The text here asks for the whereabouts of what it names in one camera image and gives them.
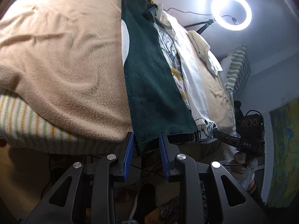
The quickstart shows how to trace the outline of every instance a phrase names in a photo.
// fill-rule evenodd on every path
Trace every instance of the dark green garment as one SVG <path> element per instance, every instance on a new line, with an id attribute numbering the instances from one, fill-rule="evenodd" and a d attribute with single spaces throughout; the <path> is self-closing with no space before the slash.
<path id="1" fill-rule="evenodd" d="M 130 37 L 124 74 L 139 155 L 158 148 L 161 131 L 181 141 L 192 140 L 197 132 L 160 48 L 153 25 L 156 10 L 146 0 L 121 0 Z"/>

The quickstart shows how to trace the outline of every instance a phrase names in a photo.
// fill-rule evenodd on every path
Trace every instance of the abstract painting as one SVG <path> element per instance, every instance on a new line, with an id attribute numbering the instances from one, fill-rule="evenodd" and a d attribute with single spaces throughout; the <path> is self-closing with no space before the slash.
<path id="1" fill-rule="evenodd" d="M 299 189 L 299 99 L 271 111 L 270 118 L 274 166 L 267 204 L 287 207 Z"/>

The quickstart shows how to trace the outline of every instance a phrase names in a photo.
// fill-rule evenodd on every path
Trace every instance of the beige blanket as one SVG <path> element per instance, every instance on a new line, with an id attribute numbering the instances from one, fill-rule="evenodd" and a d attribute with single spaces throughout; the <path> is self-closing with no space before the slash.
<path id="1" fill-rule="evenodd" d="M 0 21 L 0 87 L 63 129 L 123 140 L 132 124 L 120 8 L 121 0 L 17 0 Z"/>

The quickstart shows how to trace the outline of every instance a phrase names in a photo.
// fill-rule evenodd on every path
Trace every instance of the pillow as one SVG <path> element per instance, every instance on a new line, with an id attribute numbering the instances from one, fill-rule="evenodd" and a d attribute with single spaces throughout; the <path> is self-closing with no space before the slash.
<path id="1" fill-rule="evenodd" d="M 239 100 L 250 75 L 247 47 L 243 46 L 220 62 L 223 71 L 219 72 L 222 84 L 234 100 Z"/>

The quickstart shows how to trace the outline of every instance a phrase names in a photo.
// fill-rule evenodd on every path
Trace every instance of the ring light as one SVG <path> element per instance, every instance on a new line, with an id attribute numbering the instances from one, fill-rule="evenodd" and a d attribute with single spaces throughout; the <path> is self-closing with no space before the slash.
<path id="1" fill-rule="evenodd" d="M 220 9 L 222 8 L 223 4 L 225 4 L 229 0 L 213 0 L 212 2 L 212 14 L 215 18 L 215 20 L 224 28 L 234 31 L 239 31 L 245 29 L 251 22 L 252 13 L 251 9 L 248 5 L 248 3 L 245 0 L 234 0 L 244 7 L 246 11 L 246 18 L 243 23 L 238 25 L 232 25 L 223 20 L 223 18 L 220 16 Z"/>

